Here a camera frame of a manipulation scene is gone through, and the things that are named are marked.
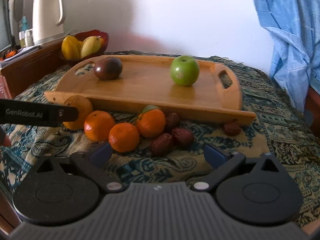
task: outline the orange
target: orange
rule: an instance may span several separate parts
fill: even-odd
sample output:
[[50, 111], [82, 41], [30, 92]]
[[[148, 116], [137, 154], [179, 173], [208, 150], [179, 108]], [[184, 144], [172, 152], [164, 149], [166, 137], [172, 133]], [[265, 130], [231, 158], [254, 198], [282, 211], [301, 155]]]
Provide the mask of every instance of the orange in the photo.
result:
[[135, 125], [128, 122], [116, 124], [109, 133], [112, 149], [120, 153], [133, 151], [140, 142], [140, 135]]
[[139, 114], [137, 128], [145, 138], [158, 137], [163, 133], [165, 114], [160, 109], [152, 109], [144, 114]]
[[93, 107], [88, 98], [82, 96], [71, 96], [65, 102], [67, 106], [73, 106], [78, 110], [78, 119], [74, 122], [63, 122], [64, 126], [70, 130], [83, 129], [84, 120], [93, 112]]
[[92, 141], [107, 141], [109, 132], [115, 124], [115, 120], [109, 113], [94, 111], [84, 121], [84, 133]]

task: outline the blue curtain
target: blue curtain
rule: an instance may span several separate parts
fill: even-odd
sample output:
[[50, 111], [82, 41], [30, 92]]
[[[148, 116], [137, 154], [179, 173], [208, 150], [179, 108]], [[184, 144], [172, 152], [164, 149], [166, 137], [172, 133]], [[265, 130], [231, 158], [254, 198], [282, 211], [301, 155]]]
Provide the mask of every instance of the blue curtain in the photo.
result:
[[274, 41], [270, 78], [303, 112], [311, 77], [320, 77], [320, 0], [253, 1]]

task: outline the blue and cream fabric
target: blue and cream fabric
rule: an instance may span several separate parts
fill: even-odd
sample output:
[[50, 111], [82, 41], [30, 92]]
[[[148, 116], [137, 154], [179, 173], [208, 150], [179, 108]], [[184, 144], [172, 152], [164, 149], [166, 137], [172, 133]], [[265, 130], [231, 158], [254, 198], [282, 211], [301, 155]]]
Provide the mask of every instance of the blue and cream fabric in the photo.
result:
[[[136, 51], [118, 54], [146, 55]], [[275, 87], [268, 76], [259, 70], [217, 56], [198, 59], [224, 64], [236, 74], [243, 90], [243, 110], [257, 114], [254, 122], [243, 128], [239, 135], [229, 137], [219, 125], [185, 120], [181, 125], [195, 135], [188, 151], [176, 149], [164, 158], [152, 158], [148, 149], [150, 142], [143, 140], [133, 152], [114, 153], [104, 170], [126, 185], [130, 182], [172, 181], [186, 181], [189, 184], [211, 171], [203, 155], [206, 143], [227, 152], [240, 151], [248, 157], [271, 152], [285, 166], [303, 193], [304, 202], [297, 222], [303, 226], [317, 219], [320, 210], [320, 146], [303, 116], [291, 107], [286, 93]], [[87, 65], [77, 74], [81, 75], [91, 68]], [[44, 91], [54, 90], [67, 70], [63, 67], [45, 76], [16, 99], [45, 103]], [[132, 119], [131, 114], [111, 114], [116, 122]], [[47, 128], [6, 124], [3, 128], [12, 140], [11, 148], [0, 148], [0, 189], [8, 199], [12, 198], [12, 193], [30, 167], [44, 153], [65, 157], [94, 145], [82, 130], [70, 131], [63, 126]]]

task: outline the kettle handle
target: kettle handle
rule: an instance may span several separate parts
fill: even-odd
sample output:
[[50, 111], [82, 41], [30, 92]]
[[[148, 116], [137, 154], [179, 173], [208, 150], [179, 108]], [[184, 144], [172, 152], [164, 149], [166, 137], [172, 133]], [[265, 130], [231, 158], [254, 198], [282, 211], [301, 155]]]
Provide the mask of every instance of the kettle handle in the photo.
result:
[[63, 0], [59, 0], [59, 10], [60, 10], [60, 18], [59, 18], [59, 21], [56, 23], [57, 26], [63, 24], [64, 20], [66, 19], [66, 11], [63, 6]]

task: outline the red date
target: red date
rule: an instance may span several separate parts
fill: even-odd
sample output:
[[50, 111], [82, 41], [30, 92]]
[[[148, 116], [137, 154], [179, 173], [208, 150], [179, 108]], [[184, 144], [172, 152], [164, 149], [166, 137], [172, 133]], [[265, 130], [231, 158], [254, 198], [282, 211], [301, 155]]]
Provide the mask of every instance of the red date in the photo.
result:
[[173, 137], [170, 133], [164, 133], [155, 139], [150, 147], [152, 156], [163, 157], [173, 149]]
[[241, 127], [236, 122], [226, 122], [222, 125], [222, 129], [228, 136], [236, 136], [241, 132]]
[[188, 149], [194, 140], [194, 135], [190, 130], [184, 128], [174, 128], [171, 131], [173, 141], [183, 149]]
[[165, 118], [164, 130], [170, 132], [173, 128], [176, 128], [180, 123], [180, 117], [177, 113], [168, 114]]

